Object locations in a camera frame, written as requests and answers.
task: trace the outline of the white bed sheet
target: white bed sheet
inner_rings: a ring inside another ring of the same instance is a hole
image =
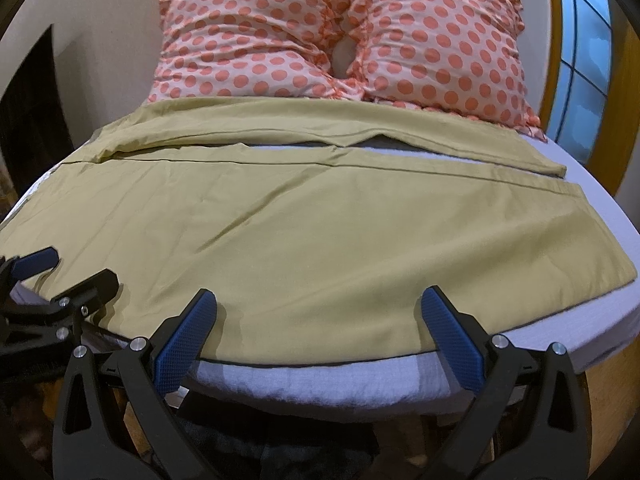
[[[543,155],[567,166],[566,179],[582,186],[593,208],[640,269],[640,235],[613,198],[558,145],[526,140]],[[375,151],[450,158],[424,152]],[[49,174],[31,187],[8,219]],[[640,280],[636,280],[506,335],[517,346],[540,350],[560,341],[568,348],[576,371],[581,372],[622,350],[639,332]],[[338,421],[380,419],[410,412],[455,413],[464,410],[471,400],[438,352],[313,367],[269,368],[199,361],[191,368],[184,386],[271,413]]]

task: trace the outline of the blue textured pad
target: blue textured pad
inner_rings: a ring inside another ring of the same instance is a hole
[[[16,260],[11,270],[11,276],[14,280],[21,282],[45,270],[53,269],[59,261],[58,251],[53,247],[47,247]]]
[[[154,386],[164,397],[180,387],[216,322],[218,304],[206,290],[156,358]]]
[[[422,295],[422,318],[456,379],[476,396],[484,387],[484,359],[456,317],[432,288]]]

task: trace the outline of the polka dot pillow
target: polka dot pillow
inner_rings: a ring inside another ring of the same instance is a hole
[[[348,75],[370,100],[539,126],[516,47],[520,10],[520,0],[351,0]]]
[[[329,74],[347,0],[161,0],[164,43],[149,102],[190,96],[360,100]]]

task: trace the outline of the metal bolt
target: metal bolt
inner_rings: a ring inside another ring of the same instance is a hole
[[[74,348],[74,357],[81,358],[86,354],[86,346],[80,345]]]
[[[60,341],[64,341],[67,337],[69,337],[69,329],[66,326],[61,326],[56,330],[56,337]]]
[[[551,345],[551,349],[554,351],[554,354],[557,354],[557,355],[566,354],[566,346],[564,346],[562,343],[553,343]]]
[[[502,334],[496,334],[491,338],[491,343],[496,348],[507,348],[509,346],[509,340]]]
[[[146,339],[143,337],[137,337],[131,343],[129,343],[129,347],[135,352],[140,352],[145,346]]]

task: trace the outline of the blanket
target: blanket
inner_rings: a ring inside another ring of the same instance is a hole
[[[484,164],[354,147],[375,136]],[[322,146],[260,146],[309,141]],[[150,336],[205,287],[219,302],[205,359],[389,358],[434,349],[419,307],[430,285],[493,333],[636,278],[563,174],[516,132],[445,114],[167,101],[65,159],[2,225],[0,244],[58,248],[59,266],[27,283],[45,297],[114,270],[120,292],[94,322],[123,336]]]

